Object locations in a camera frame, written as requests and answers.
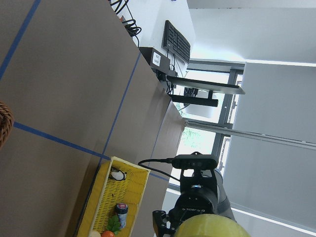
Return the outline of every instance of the ceiling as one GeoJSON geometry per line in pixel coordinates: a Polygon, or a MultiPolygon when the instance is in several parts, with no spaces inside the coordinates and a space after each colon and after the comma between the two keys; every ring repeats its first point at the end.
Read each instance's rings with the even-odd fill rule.
{"type": "Polygon", "coordinates": [[[306,8],[316,7],[315,0],[187,0],[189,8],[306,8]]]}
{"type": "MultiPolygon", "coordinates": [[[[188,0],[190,7],[216,2],[188,0]]],[[[192,59],[316,63],[316,8],[209,8],[190,14],[196,33],[192,59]]]]}

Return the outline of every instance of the window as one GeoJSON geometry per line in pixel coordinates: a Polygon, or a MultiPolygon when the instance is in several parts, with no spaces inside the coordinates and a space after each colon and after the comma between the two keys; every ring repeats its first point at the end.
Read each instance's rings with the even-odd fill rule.
{"type": "MultiPolygon", "coordinates": [[[[197,70],[187,70],[185,78],[192,80],[201,80],[201,81],[210,81],[217,83],[227,84],[229,80],[229,73],[219,73],[219,72],[208,72],[208,71],[197,71],[197,70]]],[[[184,95],[184,86],[177,85],[174,89],[175,95],[184,95]]],[[[208,91],[199,90],[197,97],[207,98],[208,91]]],[[[203,105],[186,105],[182,103],[174,103],[182,117],[187,119],[195,119],[200,121],[207,121],[218,123],[220,113],[222,110],[223,102],[224,102],[224,94],[214,93],[213,99],[218,99],[218,107],[210,107],[203,105]]]]}
{"type": "MultiPolygon", "coordinates": [[[[230,73],[219,73],[188,70],[185,78],[236,84],[241,86],[242,71],[231,70],[230,73]]],[[[175,94],[183,95],[183,92],[184,87],[177,86],[174,89],[175,94]]],[[[221,133],[205,131],[203,130],[203,126],[217,125],[232,128],[233,122],[235,120],[239,95],[219,94],[217,99],[219,100],[219,105],[215,108],[210,118],[190,114],[189,112],[191,110],[184,108],[185,106],[183,104],[175,103],[175,106],[178,108],[181,116],[189,121],[189,126],[185,127],[183,131],[177,155],[191,154],[193,152],[200,152],[202,154],[213,154],[219,160],[217,168],[219,169],[221,174],[224,175],[230,145],[230,136],[221,133]]],[[[202,107],[204,107],[203,109],[214,108],[208,106],[202,107]]],[[[171,175],[176,178],[180,178],[180,173],[180,169],[172,169],[171,175]]],[[[185,176],[192,176],[192,174],[193,170],[186,170],[184,172],[185,176]]],[[[169,180],[169,188],[180,190],[179,185],[180,183],[178,181],[174,179],[169,180]]]]}

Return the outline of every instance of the white roller blind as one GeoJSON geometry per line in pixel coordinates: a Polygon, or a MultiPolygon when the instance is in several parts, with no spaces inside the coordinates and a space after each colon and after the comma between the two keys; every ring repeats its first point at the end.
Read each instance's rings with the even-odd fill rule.
{"type": "MultiPolygon", "coordinates": [[[[316,143],[316,68],[247,64],[235,129],[316,143]]],[[[316,232],[316,151],[232,137],[232,206],[316,232]]]]}
{"type": "Polygon", "coordinates": [[[316,143],[316,67],[247,63],[234,129],[316,143]]]}

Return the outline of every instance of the wicker basket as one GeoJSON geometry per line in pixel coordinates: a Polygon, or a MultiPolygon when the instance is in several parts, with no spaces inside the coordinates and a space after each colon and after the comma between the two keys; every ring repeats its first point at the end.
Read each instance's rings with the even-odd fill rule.
{"type": "Polygon", "coordinates": [[[0,101],[0,149],[10,135],[13,122],[12,111],[5,103],[0,101]]]}
{"type": "Polygon", "coordinates": [[[78,237],[88,237],[92,230],[102,233],[119,202],[128,205],[126,227],[117,237],[129,237],[133,230],[145,191],[149,170],[117,157],[101,165],[89,197],[78,237]],[[126,172],[124,181],[108,179],[111,166],[126,172]]]}

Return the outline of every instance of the brown wicker basket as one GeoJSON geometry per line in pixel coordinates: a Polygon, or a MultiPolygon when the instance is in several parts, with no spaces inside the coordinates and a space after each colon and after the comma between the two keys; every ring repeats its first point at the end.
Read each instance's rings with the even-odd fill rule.
{"type": "Polygon", "coordinates": [[[0,101],[0,149],[10,135],[13,127],[13,114],[10,108],[5,103],[0,101]]]}

